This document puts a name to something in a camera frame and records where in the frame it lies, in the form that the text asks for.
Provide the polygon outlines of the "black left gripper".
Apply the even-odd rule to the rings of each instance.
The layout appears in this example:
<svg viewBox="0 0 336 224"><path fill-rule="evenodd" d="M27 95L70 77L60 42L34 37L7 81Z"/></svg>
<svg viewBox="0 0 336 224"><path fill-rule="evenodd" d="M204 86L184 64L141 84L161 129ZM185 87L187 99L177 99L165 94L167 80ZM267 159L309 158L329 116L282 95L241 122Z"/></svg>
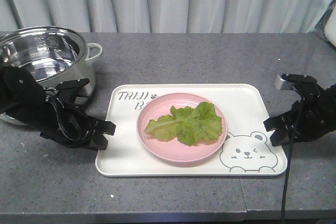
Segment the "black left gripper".
<svg viewBox="0 0 336 224"><path fill-rule="evenodd" d="M38 129L41 136L67 148L106 150L105 136L114 135L116 125L95 119L84 111L59 98L51 98L41 105L26 105L27 123Z"/></svg>

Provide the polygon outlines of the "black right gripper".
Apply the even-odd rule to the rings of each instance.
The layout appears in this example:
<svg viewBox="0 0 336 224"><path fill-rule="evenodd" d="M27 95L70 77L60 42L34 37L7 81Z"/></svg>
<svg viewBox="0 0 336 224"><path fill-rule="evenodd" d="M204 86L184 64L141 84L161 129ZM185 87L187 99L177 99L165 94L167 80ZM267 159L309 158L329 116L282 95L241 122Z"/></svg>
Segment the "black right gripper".
<svg viewBox="0 0 336 224"><path fill-rule="evenodd" d="M301 96L289 112L269 117L263 124L272 131L272 146L295 142L311 142L335 131L335 85L327 89L316 83L295 83L292 88Z"/></svg>

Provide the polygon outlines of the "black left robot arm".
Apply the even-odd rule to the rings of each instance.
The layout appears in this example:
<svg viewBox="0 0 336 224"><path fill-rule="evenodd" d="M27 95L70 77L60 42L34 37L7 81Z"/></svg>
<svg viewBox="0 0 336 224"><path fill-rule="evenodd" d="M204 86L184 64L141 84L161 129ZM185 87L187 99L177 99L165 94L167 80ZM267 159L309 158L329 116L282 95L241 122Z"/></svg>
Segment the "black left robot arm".
<svg viewBox="0 0 336 224"><path fill-rule="evenodd" d="M44 88L25 69L1 69L1 113L40 131L40 136L67 148L105 150L116 125L89 116L75 103L83 78Z"/></svg>

